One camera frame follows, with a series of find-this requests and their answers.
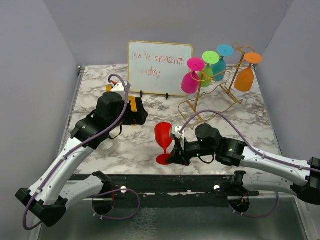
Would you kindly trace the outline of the yellow wine glass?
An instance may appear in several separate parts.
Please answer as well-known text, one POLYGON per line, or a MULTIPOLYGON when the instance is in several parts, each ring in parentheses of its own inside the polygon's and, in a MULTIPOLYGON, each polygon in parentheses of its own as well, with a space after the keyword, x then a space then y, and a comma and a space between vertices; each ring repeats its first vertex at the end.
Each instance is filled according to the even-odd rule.
POLYGON ((114 84, 113 83, 108 83, 105 90, 106 92, 110 92, 113 88, 114 88, 114 84))
POLYGON ((130 110, 131 110, 131 112, 129 113, 130 121, 132 122, 131 126, 132 127, 136 127, 137 126, 137 121, 134 118, 138 113, 138 107, 137 107, 136 98, 131 95, 131 96, 128 97, 128 100, 129 100, 130 110))

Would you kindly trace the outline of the red wine glass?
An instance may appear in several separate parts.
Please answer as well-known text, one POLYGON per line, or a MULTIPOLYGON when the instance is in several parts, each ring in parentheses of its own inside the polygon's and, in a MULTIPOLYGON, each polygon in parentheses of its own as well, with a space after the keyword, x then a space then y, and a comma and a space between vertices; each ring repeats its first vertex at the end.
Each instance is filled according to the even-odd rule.
POLYGON ((167 163, 170 154, 167 153, 168 147, 172 144, 173 139, 170 137, 172 125, 168 122, 158 123, 154 127, 155 140, 157 144, 163 149, 163 153, 158 155, 156 162, 160 165, 169 165, 167 163))

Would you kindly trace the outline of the pink wine glass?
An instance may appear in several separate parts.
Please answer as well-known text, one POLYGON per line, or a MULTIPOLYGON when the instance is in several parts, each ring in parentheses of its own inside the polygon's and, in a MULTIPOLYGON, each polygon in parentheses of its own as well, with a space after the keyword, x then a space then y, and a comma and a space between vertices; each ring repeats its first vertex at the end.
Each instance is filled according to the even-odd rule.
POLYGON ((198 57, 192 57, 187 61, 189 72, 183 77, 181 89, 186 94, 194 94, 199 87, 199 76, 197 72, 201 72, 205 68, 205 62, 198 57))

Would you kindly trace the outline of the gold wire glass rack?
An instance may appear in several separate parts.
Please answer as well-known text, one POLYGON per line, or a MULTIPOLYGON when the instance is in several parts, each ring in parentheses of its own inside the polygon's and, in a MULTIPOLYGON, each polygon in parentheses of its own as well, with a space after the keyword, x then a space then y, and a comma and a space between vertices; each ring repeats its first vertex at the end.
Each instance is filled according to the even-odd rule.
MULTIPOLYGON (((196 96, 193 99, 186 99, 178 105, 177 110, 185 121, 187 121, 192 114, 203 110, 205 107, 214 107, 217 108, 218 111, 224 113, 233 106, 242 104, 244 101, 242 98, 237 97, 236 92, 248 93, 251 91, 238 91, 235 89, 234 83, 238 74, 250 65, 244 60, 245 54, 257 52, 252 47, 242 46, 237 42, 230 46, 233 47, 234 54, 229 57, 224 57, 226 70, 223 80, 216 81, 213 76, 210 86, 201 87, 201 80, 199 77, 199 86, 195 92, 196 96)), ((254 67, 256 65, 258 64, 253 64, 251 66, 254 74, 254 81, 254 67)))

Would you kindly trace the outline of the orange wine glass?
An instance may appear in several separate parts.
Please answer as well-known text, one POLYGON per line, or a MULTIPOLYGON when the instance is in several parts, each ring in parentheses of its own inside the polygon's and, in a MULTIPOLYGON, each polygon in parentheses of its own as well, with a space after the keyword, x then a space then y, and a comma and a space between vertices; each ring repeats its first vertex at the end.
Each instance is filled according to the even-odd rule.
POLYGON ((234 88, 240 92, 248 92, 251 90, 255 78, 252 65, 261 63, 263 57, 258 53, 249 52, 244 55, 244 60, 249 63, 249 66, 238 74, 233 84, 234 88))

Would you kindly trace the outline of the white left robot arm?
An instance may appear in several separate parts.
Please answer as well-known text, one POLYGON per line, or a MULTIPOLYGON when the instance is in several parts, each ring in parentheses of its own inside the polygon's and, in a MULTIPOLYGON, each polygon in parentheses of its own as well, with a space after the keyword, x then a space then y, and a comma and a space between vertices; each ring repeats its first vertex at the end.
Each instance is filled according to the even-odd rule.
POLYGON ((33 213, 47 227, 58 223, 73 204, 92 196, 106 197, 113 184, 101 171, 71 187, 66 187, 66 183, 79 165, 102 142, 111 138, 113 129, 144 125, 147 117, 141 97, 125 98, 116 92, 105 92, 96 108, 76 123, 71 137, 49 169, 31 187, 20 188, 15 197, 27 212, 33 213))

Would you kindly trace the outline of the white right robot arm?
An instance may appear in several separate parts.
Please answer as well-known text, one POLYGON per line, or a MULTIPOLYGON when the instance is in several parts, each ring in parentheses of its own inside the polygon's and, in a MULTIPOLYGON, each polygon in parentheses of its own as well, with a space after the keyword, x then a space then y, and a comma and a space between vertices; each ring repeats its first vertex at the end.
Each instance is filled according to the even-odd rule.
POLYGON ((207 123, 195 129, 196 141, 188 142, 181 126, 169 130, 174 148, 169 164, 188 166, 192 158, 213 156, 226 166, 255 169, 257 173, 235 171, 229 189, 240 196, 244 192, 287 193, 312 205, 320 203, 320 160, 299 160, 262 151, 248 143, 223 137, 207 123))

